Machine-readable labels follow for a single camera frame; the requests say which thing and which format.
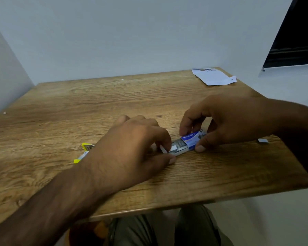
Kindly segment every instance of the leg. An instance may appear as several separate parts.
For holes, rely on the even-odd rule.
[[[109,226],[108,239],[111,246],[158,246],[147,215],[114,219]]]
[[[210,213],[203,205],[182,208],[177,217],[175,246],[233,246],[230,239],[219,230]]]

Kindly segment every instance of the torn paper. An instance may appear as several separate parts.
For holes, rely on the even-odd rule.
[[[236,77],[228,77],[222,71],[214,68],[193,68],[192,72],[195,76],[201,79],[207,86],[212,85],[229,85],[231,83],[237,82]]]

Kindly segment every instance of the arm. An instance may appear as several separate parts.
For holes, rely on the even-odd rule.
[[[180,123],[183,136],[201,128],[212,117],[208,134],[195,147],[200,153],[212,146],[256,140],[275,134],[308,171],[308,107],[264,97],[209,96],[193,104]]]
[[[153,143],[171,148],[169,133],[156,120],[119,117],[81,162],[58,174],[0,224],[0,246],[53,245],[106,197],[151,178],[175,161],[170,154],[145,159]]]

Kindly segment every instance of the wooden table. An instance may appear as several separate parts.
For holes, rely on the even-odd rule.
[[[215,93],[260,96],[239,80],[206,86],[190,70],[38,84],[0,113],[0,222],[72,167],[81,143],[96,143],[120,114],[155,118],[177,139],[184,112]],[[90,219],[307,188],[302,165],[279,138],[268,140],[178,156],[158,176],[115,194]]]

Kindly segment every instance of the floor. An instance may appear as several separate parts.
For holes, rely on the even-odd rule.
[[[269,98],[308,105],[308,66],[267,69],[243,82]],[[308,246],[308,189],[207,204],[235,246]],[[173,245],[178,209],[156,214],[160,246]]]

